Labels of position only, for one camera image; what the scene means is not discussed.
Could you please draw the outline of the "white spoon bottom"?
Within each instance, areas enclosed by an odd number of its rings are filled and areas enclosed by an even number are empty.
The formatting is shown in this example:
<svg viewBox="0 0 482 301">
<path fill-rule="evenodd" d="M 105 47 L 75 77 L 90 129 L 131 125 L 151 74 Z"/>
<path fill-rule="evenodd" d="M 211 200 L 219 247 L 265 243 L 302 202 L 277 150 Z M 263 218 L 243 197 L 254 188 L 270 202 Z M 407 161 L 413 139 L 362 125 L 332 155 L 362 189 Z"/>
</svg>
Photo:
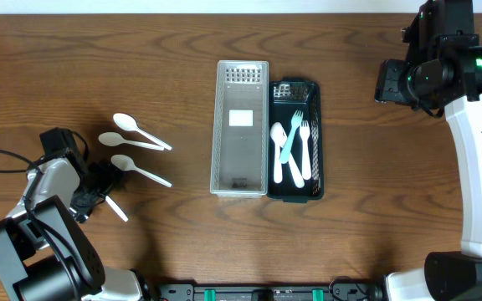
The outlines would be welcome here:
<svg viewBox="0 0 482 301">
<path fill-rule="evenodd" d="M 123 222 L 129 221 L 129 217 L 126 215 L 123 209 L 110 196 L 105 196 L 105 202 L 111 207 L 111 209 Z"/>
</svg>

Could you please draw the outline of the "mint green plastic fork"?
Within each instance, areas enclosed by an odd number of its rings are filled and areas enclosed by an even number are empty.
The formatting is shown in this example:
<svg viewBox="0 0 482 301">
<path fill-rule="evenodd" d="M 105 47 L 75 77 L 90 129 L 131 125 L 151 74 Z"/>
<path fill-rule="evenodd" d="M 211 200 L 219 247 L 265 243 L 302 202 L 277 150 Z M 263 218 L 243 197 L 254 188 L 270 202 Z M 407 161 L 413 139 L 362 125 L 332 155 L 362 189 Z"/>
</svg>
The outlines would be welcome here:
<svg viewBox="0 0 482 301">
<path fill-rule="evenodd" d="M 285 164 L 289 160 L 289 156 L 291 153 L 291 148 L 293 145 L 293 141 L 295 138 L 295 132 L 298 130 L 300 127 L 302 120 L 303 120 L 303 115 L 304 113 L 301 110 L 297 110 L 291 117 L 291 122 L 290 122 L 290 133 L 288 134 L 288 138 L 285 142 L 285 145 L 280 153 L 279 157 L 279 162 L 281 164 Z"/>
</svg>

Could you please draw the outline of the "white short plastic spoon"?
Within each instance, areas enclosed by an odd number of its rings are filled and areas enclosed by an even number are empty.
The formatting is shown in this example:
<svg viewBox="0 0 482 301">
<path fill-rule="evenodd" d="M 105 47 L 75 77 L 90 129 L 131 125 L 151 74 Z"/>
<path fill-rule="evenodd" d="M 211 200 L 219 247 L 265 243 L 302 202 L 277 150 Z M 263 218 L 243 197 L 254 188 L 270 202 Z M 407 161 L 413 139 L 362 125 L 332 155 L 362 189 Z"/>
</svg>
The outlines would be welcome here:
<svg viewBox="0 0 482 301">
<path fill-rule="evenodd" d="M 281 163 L 279 162 L 280 148 L 283 140 L 283 127 L 280 122 L 275 122 L 270 129 L 270 137 L 274 142 L 274 183 L 279 184 L 283 181 Z"/>
</svg>

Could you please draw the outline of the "white plastic fork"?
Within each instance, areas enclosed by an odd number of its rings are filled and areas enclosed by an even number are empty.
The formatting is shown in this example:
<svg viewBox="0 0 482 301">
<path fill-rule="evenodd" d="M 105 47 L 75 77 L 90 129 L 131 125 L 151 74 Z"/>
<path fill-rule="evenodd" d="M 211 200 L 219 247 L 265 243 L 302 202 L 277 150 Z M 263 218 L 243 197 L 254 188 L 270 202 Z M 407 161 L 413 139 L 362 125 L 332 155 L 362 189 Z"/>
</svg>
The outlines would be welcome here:
<svg viewBox="0 0 482 301">
<path fill-rule="evenodd" d="M 287 135 L 285 134 L 285 130 L 281 129 L 281 138 L 280 138 L 280 147 L 283 148 L 285 146 L 285 142 L 287 141 Z M 297 188 L 303 188 L 305 185 L 305 180 L 303 179 L 298 166 L 295 163 L 295 159 L 292 155 L 290 155 L 288 164 L 290 166 L 290 172 L 293 177 L 294 184 Z M 281 183 L 283 180 L 282 169 L 279 168 L 279 174 L 274 178 L 276 183 Z"/>
</svg>

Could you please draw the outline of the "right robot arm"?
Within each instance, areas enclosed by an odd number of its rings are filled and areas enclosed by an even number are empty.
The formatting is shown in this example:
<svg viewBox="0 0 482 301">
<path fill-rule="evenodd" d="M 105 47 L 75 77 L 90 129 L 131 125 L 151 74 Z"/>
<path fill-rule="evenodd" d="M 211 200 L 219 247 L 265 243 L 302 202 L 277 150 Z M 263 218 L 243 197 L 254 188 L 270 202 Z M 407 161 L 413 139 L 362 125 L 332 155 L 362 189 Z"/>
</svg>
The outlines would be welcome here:
<svg viewBox="0 0 482 301">
<path fill-rule="evenodd" d="M 432 252 L 421 268 L 390 273 L 389 300 L 482 300 L 482 46 L 450 46 L 381 65 L 375 99 L 449 124 L 463 199 L 460 250 Z"/>
</svg>

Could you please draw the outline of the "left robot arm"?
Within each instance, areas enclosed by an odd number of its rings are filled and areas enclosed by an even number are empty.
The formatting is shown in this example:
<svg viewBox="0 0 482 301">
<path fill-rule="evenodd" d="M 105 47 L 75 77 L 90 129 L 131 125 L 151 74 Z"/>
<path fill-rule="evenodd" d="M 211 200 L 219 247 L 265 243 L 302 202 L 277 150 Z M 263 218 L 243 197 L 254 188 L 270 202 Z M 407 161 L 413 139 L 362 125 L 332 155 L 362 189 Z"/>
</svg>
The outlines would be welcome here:
<svg viewBox="0 0 482 301">
<path fill-rule="evenodd" d="M 0 281 L 11 300 L 149 300 L 134 270 L 107 268 L 69 212 L 80 178 L 65 158 L 27 174 L 0 221 Z"/>
</svg>

